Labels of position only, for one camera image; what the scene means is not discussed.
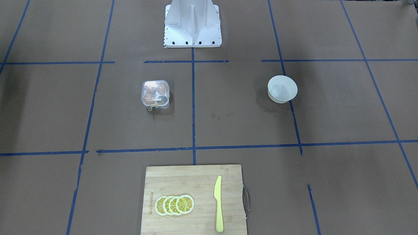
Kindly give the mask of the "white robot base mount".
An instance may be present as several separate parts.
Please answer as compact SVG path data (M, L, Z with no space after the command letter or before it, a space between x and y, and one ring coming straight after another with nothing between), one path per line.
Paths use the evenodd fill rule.
M165 48L222 45L219 7L211 0L173 0L165 7Z

